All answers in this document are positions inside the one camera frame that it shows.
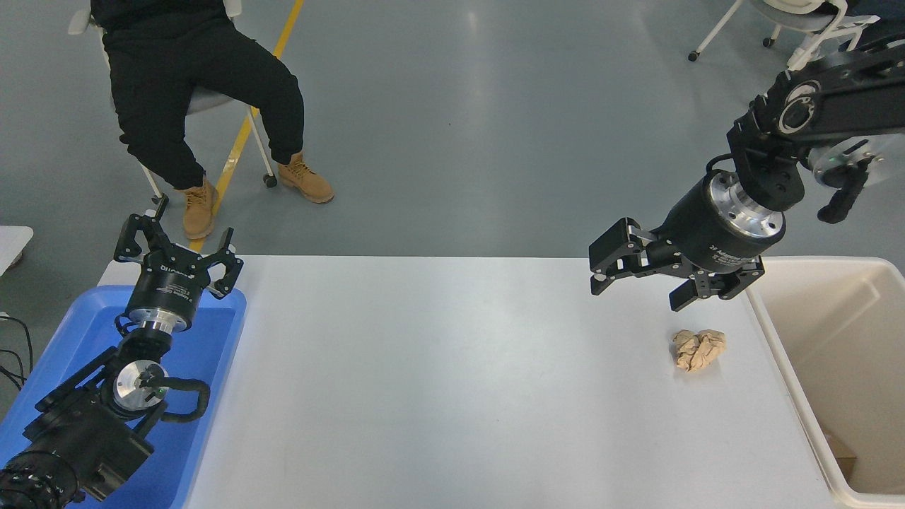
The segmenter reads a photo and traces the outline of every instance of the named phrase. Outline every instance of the cable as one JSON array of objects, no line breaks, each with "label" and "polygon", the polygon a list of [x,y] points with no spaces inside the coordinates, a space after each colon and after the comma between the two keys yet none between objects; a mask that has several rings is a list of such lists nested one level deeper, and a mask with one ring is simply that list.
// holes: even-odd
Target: cable
[{"label": "cable", "polygon": [[22,325],[22,328],[25,329],[25,341],[28,342],[28,373],[31,374],[34,370],[34,347],[32,346],[32,334],[28,332],[28,325],[25,325],[25,322],[18,318],[13,318],[12,316],[0,316],[0,320],[12,320],[19,325]]},{"label": "cable", "polygon": [[18,378],[22,379],[22,381],[25,381],[25,370],[22,368],[22,358],[19,357],[19,354],[12,350],[6,350],[6,349],[0,349],[0,353],[12,353],[15,356],[16,362],[19,363],[19,377]]},{"label": "cable", "polygon": [[122,313],[116,315],[116,318],[113,319],[113,324],[116,325],[116,330],[119,332],[119,335],[124,338],[126,337],[127,334],[129,334],[131,332],[129,330],[129,327],[138,325],[135,322],[123,323],[122,319],[128,318],[128,317],[129,316],[126,313],[122,312]]},{"label": "cable", "polygon": [[707,163],[707,167],[704,170],[705,173],[710,173],[710,171],[713,169],[713,165],[717,164],[720,161],[725,161],[727,159],[732,159],[732,154],[723,154],[722,156],[717,156],[717,157],[711,159]]},{"label": "cable", "polygon": [[22,386],[19,385],[19,382],[15,381],[15,373],[11,373],[11,372],[7,371],[5,368],[3,368],[2,366],[0,366],[0,374],[6,376],[9,379],[9,381],[13,382],[13,385],[15,385],[16,389],[22,390]]}]

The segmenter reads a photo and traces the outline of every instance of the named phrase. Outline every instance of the shoelace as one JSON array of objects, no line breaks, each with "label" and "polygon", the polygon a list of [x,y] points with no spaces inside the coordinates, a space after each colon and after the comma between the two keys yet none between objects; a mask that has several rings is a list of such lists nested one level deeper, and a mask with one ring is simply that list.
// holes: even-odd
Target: shoelace
[{"label": "shoelace", "polygon": [[314,170],[312,170],[311,168],[308,168],[308,165],[302,159],[290,164],[288,166],[288,168],[289,168],[289,171],[292,173],[292,175],[294,175],[295,177],[298,177],[298,178],[302,178],[302,176],[304,176],[306,172],[314,173]]},{"label": "shoelace", "polygon": [[186,193],[186,206],[203,205],[207,201],[207,187],[204,185],[197,191]]}]

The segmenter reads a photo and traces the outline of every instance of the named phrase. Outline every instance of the crumpled paper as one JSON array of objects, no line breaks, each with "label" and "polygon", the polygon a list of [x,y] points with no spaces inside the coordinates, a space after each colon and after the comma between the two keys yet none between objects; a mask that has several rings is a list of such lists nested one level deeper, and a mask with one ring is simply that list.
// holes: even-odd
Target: crumpled paper
[{"label": "crumpled paper", "polygon": [[703,370],[726,351],[726,334],[705,329],[695,334],[681,330],[672,337],[676,345],[676,367],[688,372]]}]

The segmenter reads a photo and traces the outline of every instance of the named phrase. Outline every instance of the yellow floor line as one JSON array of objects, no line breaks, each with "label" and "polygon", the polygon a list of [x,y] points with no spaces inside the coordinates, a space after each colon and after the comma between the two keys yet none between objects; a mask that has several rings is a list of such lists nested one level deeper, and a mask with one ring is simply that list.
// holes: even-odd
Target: yellow floor line
[{"label": "yellow floor line", "polygon": [[[277,58],[282,57],[283,50],[286,49],[286,43],[289,42],[289,36],[292,34],[292,28],[295,27],[295,21],[299,18],[299,11],[301,11],[301,6],[305,3],[305,0],[296,0],[295,5],[292,6],[292,10],[289,12],[289,17],[286,18],[286,23],[283,25],[282,33],[280,34],[280,39],[277,40],[277,45],[273,49],[273,55]],[[252,115],[257,116],[258,110],[252,108]],[[239,129],[239,134],[235,137],[235,143],[233,143],[233,149],[229,151],[229,157],[226,159],[226,164],[224,165],[224,170],[220,174],[220,178],[217,179],[216,188],[217,188],[217,201],[214,203],[214,217],[217,215],[217,211],[220,210],[220,204],[224,200],[224,196],[226,195],[226,189],[229,187],[230,180],[233,179],[233,173],[235,172],[236,165],[239,164],[239,158],[242,156],[242,151],[245,149],[245,142],[248,141],[248,135],[252,132],[252,124],[249,122],[248,117],[246,116],[242,122],[242,127]],[[205,239],[199,238],[193,240],[188,243],[188,248],[196,253],[201,253],[201,249],[205,246]]]}]

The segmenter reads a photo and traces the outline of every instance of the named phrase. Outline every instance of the white chair frame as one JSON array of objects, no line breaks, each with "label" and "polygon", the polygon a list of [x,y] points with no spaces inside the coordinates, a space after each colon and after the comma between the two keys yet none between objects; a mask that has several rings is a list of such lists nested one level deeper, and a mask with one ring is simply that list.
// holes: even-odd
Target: white chair frame
[{"label": "white chair frame", "polygon": [[[852,41],[848,44],[846,51],[853,50],[858,44],[858,41],[861,39],[861,33],[864,28],[867,25],[880,20],[880,18],[877,16],[857,16],[844,19],[845,13],[848,10],[848,4],[846,4],[845,0],[826,0],[829,4],[835,6],[839,12],[836,13],[836,15],[833,15],[832,19],[827,24],[821,24],[822,26],[819,27],[807,26],[805,28],[805,24],[795,25],[789,23],[788,21],[784,21],[779,16],[771,16],[771,11],[778,14],[793,14],[795,16],[800,16],[803,20],[807,16],[811,18],[810,21],[812,22],[820,19],[829,19],[830,15],[810,14],[803,12],[801,9],[793,8],[789,8],[788,10],[782,9],[782,12],[780,12],[780,9],[777,9],[778,3],[776,2],[766,2],[765,0],[748,1],[751,2],[751,4],[753,4],[763,16],[776,23],[776,28],[773,29],[773,33],[763,41],[764,46],[766,46],[767,48],[772,46],[776,41],[776,38],[779,36],[779,32],[782,30],[783,26],[797,32],[815,35],[806,50],[801,55],[799,55],[798,58],[789,63],[788,69],[790,71],[797,71],[804,67],[810,61],[811,55],[814,54],[817,48],[820,47],[820,44],[828,39],[835,39],[837,37],[851,35],[853,38]],[[719,19],[717,25],[713,27],[713,30],[711,30],[709,34],[707,34],[707,37],[704,38],[697,49],[689,53],[688,59],[690,61],[694,62],[698,60],[698,57],[704,51],[704,48],[706,48],[707,45],[710,44],[710,41],[713,40],[713,37],[715,37],[716,34],[722,29],[723,25],[726,24],[729,18],[736,13],[743,2],[745,2],[745,0],[735,0],[735,3],[732,4],[732,6],[723,15],[723,17]]]},{"label": "white chair frame", "polygon": [[[242,13],[242,0],[224,0],[224,6],[226,8],[226,15],[229,16],[231,20]],[[84,34],[89,27],[97,30],[100,37],[103,36],[103,29],[94,22],[93,18],[91,18],[91,11],[89,9],[82,9],[76,12],[70,20],[69,35]],[[107,56],[107,52],[103,51],[103,42],[101,42],[100,48],[101,52],[104,55],[104,62],[107,63],[107,67],[109,68],[110,59]],[[192,100],[189,104],[187,114],[191,115],[198,113],[199,111],[210,110],[222,104],[226,104],[227,102],[232,100],[233,98],[225,96],[222,93],[197,87],[195,92],[192,94]],[[264,167],[267,170],[267,173],[264,174],[263,178],[264,184],[267,187],[274,187],[277,184],[277,179],[273,174],[273,168],[271,166],[270,158],[268,158],[267,151],[264,149],[264,144],[261,141],[261,134],[258,132],[257,122],[254,121],[254,113],[251,106],[246,107],[245,115],[252,126],[252,134],[254,135],[254,140],[258,144],[258,150],[261,152],[261,157],[264,160]],[[154,174],[152,174],[151,171],[145,167],[145,165],[140,163],[139,165],[145,172],[145,177],[148,179],[148,183],[151,185],[151,189],[154,192],[154,196],[151,198],[151,201],[158,203],[160,201],[160,198],[163,196],[163,193],[160,191],[160,187],[157,185],[157,182],[154,179]]]}]

